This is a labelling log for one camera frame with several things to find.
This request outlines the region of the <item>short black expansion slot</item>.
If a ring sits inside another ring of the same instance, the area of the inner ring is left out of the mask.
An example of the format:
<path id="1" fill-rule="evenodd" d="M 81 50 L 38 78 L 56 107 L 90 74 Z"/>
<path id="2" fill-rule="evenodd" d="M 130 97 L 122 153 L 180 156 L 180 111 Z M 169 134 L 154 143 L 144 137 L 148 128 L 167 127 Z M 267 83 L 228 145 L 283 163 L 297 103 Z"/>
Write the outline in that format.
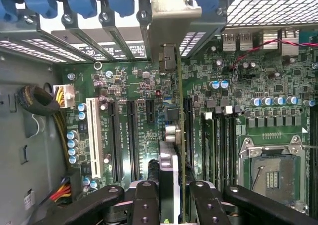
<path id="1" fill-rule="evenodd" d="M 155 122 L 155 101 L 153 99 L 147 99 L 145 101 L 146 106 L 146 120 L 147 123 L 154 123 Z"/>

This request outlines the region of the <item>black power plug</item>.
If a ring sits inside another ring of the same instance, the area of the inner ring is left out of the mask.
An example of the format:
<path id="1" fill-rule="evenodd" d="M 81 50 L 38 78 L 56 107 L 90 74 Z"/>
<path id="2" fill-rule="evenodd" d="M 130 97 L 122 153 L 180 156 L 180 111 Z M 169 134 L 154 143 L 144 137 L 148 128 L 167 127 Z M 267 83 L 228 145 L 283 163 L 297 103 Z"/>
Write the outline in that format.
<path id="1" fill-rule="evenodd" d="M 58 204 L 66 206 L 79 199 L 82 193 L 82 176 L 78 168 L 68 171 L 62 179 L 65 180 L 65 185 L 70 187 L 70 196 L 61 197 L 57 200 Z"/>

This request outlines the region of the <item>CPU socket silver frame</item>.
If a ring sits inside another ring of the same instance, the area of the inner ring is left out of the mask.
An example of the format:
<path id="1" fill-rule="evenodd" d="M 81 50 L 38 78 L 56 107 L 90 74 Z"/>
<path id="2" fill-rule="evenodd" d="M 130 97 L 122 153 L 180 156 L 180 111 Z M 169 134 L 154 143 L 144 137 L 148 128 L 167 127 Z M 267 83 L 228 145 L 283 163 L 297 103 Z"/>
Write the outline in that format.
<path id="1" fill-rule="evenodd" d="M 308 213 L 306 151 L 299 135 L 257 144 L 245 137 L 238 156 L 238 184 L 301 213 Z"/>

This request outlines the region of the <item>RAM slot black latches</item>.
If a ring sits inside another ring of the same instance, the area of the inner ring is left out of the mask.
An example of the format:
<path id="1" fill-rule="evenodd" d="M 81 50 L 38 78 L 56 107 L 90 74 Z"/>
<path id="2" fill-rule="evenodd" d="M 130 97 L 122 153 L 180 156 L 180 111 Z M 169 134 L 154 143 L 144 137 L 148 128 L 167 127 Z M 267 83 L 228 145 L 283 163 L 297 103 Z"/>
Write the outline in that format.
<path id="1" fill-rule="evenodd" d="M 217 175 L 218 175 L 218 189 L 221 191 L 223 188 L 223 179 L 222 179 L 222 173 L 223 173 L 223 166 L 222 166 L 222 136 L 221 136 L 221 129 L 220 129 L 220 116 L 221 111 L 216 109 L 215 110 L 215 118 L 216 118 L 216 139 L 217 139 Z"/>
<path id="2" fill-rule="evenodd" d="M 237 143 L 236 143 L 236 114 L 233 110 L 229 117 L 229 149 L 230 149 L 230 184 L 236 183 L 237 177 Z"/>
<path id="3" fill-rule="evenodd" d="M 309 214 L 318 218 L 318 105 L 310 108 Z"/>

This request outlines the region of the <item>white PCI expansion slot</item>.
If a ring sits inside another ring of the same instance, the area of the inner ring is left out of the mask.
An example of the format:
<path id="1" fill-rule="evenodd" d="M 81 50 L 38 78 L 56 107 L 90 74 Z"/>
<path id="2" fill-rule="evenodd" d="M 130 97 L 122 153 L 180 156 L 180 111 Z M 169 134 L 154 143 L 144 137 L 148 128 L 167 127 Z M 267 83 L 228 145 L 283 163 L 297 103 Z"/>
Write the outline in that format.
<path id="1" fill-rule="evenodd" d="M 93 178 L 102 178 L 104 174 L 101 115 L 98 98 L 87 98 L 87 125 L 90 149 L 90 163 Z"/>

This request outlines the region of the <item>silver dual USB port block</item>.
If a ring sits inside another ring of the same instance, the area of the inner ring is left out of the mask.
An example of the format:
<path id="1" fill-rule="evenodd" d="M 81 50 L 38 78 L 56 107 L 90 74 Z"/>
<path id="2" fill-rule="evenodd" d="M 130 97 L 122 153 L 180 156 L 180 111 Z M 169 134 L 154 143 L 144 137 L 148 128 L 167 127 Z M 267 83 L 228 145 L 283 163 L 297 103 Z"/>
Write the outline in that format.
<path id="1" fill-rule="evenodd" d="M 221 41 L 224 52 L 249 51 L 253 48 L 252 33 L 222 34 Z"/>

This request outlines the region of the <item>green motherboard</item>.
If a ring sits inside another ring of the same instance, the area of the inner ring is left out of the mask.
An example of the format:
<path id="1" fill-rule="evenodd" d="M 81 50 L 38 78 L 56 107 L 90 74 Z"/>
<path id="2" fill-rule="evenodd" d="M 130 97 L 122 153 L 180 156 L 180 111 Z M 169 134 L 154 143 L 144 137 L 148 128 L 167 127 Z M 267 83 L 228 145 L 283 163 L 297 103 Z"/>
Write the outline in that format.
<path id="1" fill-rule="evenodd" d="M 224 186 L 224 143 L 222 114 L 232 106 L 236 114 L 237 177 L 242 141 L 251 137 L 257 144 L 288 142 L 299 135 L 303 145 L 310 145 L 310 108 L 318 105 L 318 33 L 295 32 L 260 45 L 253 39 L 249 51 L 224 52 L 221 37 L 215 38 L 205 52 L 182 61 L 182 95 L 192 98 L 193 174 L 203 180 L 201 114 L 213 113 L 213 155 L 215 184 L 218 189 L 217 139 L 215 110 L 221 111 L 222 166 Z M 150 160 L 159 162 L 159 142 L 164 133 L 164 102 L 172 99 L 174 79 L 161 74 L 150 62 L 79 64 L 63 70 L 63 82 L 73 85 L 75 107 L 66 110 L 67 147 L 70 166 L 82 176 L 84 197 L 105 185 L 117 184 L 128 189 L 132 181 L 127 123 L 127 101 L 137 110 L 139 142 L 139 180 L 147 180 Z M 98 98 L 104 174 L 93 178 L 87 125 L 87 98 Z M 155 122 L 147 123 L 145 101 L 155 101 Z M 118 104 L 123 178 L 113 181 L 109 133 L 108 103 Z M 310 149 L 306 151 L 306 179 L 309 215 Z M 185 149 L 185 166 L 187 161 Z"/>

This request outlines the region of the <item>grey open PC case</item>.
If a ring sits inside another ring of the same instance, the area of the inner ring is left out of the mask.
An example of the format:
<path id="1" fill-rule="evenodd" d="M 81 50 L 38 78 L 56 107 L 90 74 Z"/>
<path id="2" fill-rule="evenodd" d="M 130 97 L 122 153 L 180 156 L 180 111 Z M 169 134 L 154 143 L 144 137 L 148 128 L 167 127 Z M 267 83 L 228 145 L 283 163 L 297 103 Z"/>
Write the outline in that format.
<path id="1" fill-rule="evenodd" d="M 62 177 L 70 170 L 66 109 L 54 100 L 53 86 L 66 85 L 63 70 L 79 64 L 150 62 L 148 27 L 151 0 L 134 0 L 135 11 L 121 18 L 108 0 L 96 0 L 97 16 L 78 26 L 116 61 L 111 62 L 65 29 L 62 0 L 52 19 L 15 0 L 17 22 L 0 21 L 0 225 L 32 225 L 65 208 L 70 196 Z M 128 60 L 103 30 L 102 11 L 115 13 L 115 25 L 134 55 Z M 318 0 L 219 0 L 218 8 L 190 23 L 180 46 L 181 63 L 205 52 L 222 34 L 252 33 L 260 45 L 295 32 L 318 33 Z"/>

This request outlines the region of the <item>long black expansion slot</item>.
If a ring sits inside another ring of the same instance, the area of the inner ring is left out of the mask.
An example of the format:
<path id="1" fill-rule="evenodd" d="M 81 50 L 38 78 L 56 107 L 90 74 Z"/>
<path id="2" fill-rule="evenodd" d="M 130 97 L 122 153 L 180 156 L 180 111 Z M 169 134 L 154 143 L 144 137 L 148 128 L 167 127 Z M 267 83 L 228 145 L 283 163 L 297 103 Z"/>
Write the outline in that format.
<path id="1" fill-rule="evenodd" d="M 128 137 L 129 137 L 129 153 L 131 163 L 131 177 L 132 181 L 139 180 L 139 142 L 138 142 L 138 122 L 137 110 L 135 102 L 127 101 L 127 123 L 128 123 Z"/>
<path id="2" fill-rule="evenodd" d="M 193 106 L 192 98 L 183 99 L 183 108 L 184 108 L 184 126 L 185 126 L 185 146 L 186 146 L 186 155 L 187 161 L 194 166 L 193 162 Z"/>
<path id="3" fill-rule="evenodd" d="M 109 115 L 109 139 L 112 155 L 112 172 L 113 181 L 120 183 L 123 178 L 121 139 L 120 139 L 120 123 L 118 104 L 115 101 L 108 103 Z"/>

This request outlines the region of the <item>white power plug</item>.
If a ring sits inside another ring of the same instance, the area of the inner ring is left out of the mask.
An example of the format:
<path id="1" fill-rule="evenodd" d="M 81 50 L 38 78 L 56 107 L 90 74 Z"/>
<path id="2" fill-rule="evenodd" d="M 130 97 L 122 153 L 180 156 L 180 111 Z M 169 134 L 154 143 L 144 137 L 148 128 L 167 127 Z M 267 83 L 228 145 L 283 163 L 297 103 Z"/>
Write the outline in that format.
<path id="1" fill-rule="evenodd" d="M 53 98 L 59 104 L 60 108 L 66 109 L 75 107 L 75 91 L 73 85 L 54 85 Z"/>

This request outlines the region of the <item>metal slot cover plate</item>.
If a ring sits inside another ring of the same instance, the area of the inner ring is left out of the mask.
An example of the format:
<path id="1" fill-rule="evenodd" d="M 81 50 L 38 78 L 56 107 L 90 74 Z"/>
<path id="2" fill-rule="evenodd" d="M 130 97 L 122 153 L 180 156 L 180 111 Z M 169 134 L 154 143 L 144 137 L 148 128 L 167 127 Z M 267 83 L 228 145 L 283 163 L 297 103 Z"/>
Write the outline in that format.
<path id="1" fill-rule="evenodd" d="M 115 25 L 115 13 L 113 11 L 102 11 L 99 15 L 99 21 L 103 30 L 109 35 L 112 41 L 119 46 L 127 59 L 134 60 L 134 55 Z"/>
<path id="2" fill-rule="evenodd" d="M 61 18 L 61 22 L 65 29 L 68 30 L 76 38 L 80 39 L 83 43 L 86 43 L 93 49 L 99 51 L 103 56 L 105 56 L 109 61 L 114 62 L 116 59 L 107 52 L 102 46 L 100 46 L 93 38 L 91 38 L 87 33 L 85 33 L 78 26 L 78 18 L 76 13 L 64 13 Z"/>

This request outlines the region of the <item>RAM slot white latches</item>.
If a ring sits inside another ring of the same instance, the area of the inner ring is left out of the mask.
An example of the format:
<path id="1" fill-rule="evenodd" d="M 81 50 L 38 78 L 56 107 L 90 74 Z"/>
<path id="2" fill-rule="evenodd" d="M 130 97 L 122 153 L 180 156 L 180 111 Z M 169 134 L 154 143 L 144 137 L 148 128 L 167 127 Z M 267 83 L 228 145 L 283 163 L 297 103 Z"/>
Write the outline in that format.
<path id="1" fill-rule="evenodd" d="M 232 139 L 231 116 L 232 106 L 225 106 L 222 114 L 223 143 L 224 143 L 224 186 L 230 185 L 232 180 Z"/>
<path id="2" fill-rule="evenodd" d="M 213 145 L 213 113 L 201 114 L 202 126 L 202 171 L 203 180 L 215 184 L 214 172 L 214 145 Z"/>

